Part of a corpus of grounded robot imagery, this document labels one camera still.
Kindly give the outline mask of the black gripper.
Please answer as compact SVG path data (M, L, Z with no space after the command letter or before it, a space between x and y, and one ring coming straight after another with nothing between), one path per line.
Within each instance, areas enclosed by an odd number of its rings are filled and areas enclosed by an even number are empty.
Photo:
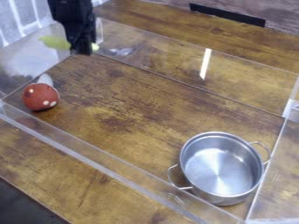
M70 51L91 55L96 41L95 14L91 0L46 0L52 18L62 25Z

